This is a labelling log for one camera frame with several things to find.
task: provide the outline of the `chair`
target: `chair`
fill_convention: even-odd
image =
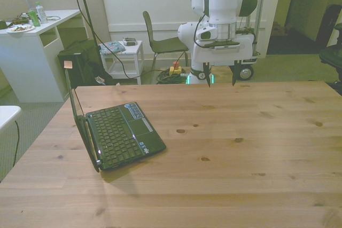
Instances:
[[[334,29],[339,31],[337,44],[320,51],[320,59],[324,64],[334,67],[338,73],[339,81],[328,83],[329,86],[342,93],[342,23],[336,24]]]
[[[161,53],[175,53],[175,52],[183,52],[185,54],[185,65],[189,65],[188,61],[188,47],[183,44],[182,41],[178,37],[168,38],[166,40],[156,41],[153,38],[153,29],[152,29],[152,22],[150,15],[147,11],[143,12],[143,17],[147,27],[147,33],[149,35],[150,47],[154,52],[153,63],[152,63],[152,70],[154,70],[154,66],[156,64],[157,55]]]

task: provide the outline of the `can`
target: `can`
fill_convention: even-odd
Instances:
[[[28,15],[30,16],[30,18],[32,20],[33,26],[34,27],[40,27],[41,24],[39,23],[36,12],[34,10],[30,10],[30,11],[28,11]]]

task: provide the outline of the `bottle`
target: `bottle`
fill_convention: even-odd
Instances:
[[[40,5],[40,2],[36,2],[36,4],[37,4],[37,7],[36,7],[37,13],[38,13],[38,16],[41,20],[41,23],[48,23],[44,8]]]
[[[30,16],[31,20],[32,20],[32,24],[34,27],[40,27],[40,23],[37,17],[37,14],[34,10],[30,10],[28,11],[28,15]]]

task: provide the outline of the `paper note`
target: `paper note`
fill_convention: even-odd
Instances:
[[[73,62],[72,61],[68,61],[68,60],[64,60],[64,68],[72,69],[73,68]]]

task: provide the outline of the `laptop screen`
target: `laptop screen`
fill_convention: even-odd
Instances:
[[[69,73],[67,69],[65,69],[65,77],[66,77],[66,82],[67,82],[67,86],[69,90],[70,102],[71,102],[71,107],[73,109],[74,120],[75,120],[76,126],[80,132],[83,143],[90,156],[91,162],[94,168],[96,169],[96,171],[99,172],[98,165],[97,165],[97,157],[96,157],[94,145],[92,143],[89,126],[88,126],[87,121],[84,118],[84,113],[83,113],[79,98],[77,97],[76,91],[75,89],[71,88]]]

